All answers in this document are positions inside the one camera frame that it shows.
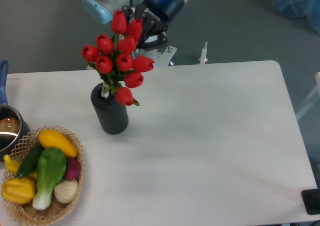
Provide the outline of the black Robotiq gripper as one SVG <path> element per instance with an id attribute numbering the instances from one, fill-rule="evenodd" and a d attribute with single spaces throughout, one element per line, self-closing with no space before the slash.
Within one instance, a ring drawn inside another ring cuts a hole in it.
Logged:
<path id="1" fill-rule="evenodd" d="M 137 44 L 139 50 L 153 50 L 166 45 L 167 36 L 163 33 L 167 30 L 169 22 L 182 9 L 185 0 L 143 0 L 135 8 L 124 5 L 127 21 L 132 18 L 142 20 L 142 39 Z"/>

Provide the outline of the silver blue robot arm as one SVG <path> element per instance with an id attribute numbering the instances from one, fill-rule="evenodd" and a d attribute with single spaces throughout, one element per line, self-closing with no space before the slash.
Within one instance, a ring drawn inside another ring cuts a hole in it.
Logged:
<path id="1" fill-rule="evenodd" d="M 167 43 L 165 32 L 175 15 L 188 0 L 81 0 L 96 21 L 110 23 L 115 10 L 122 10 L 127 20 L 143 21 L 138 48 L 155 48 Z"/>

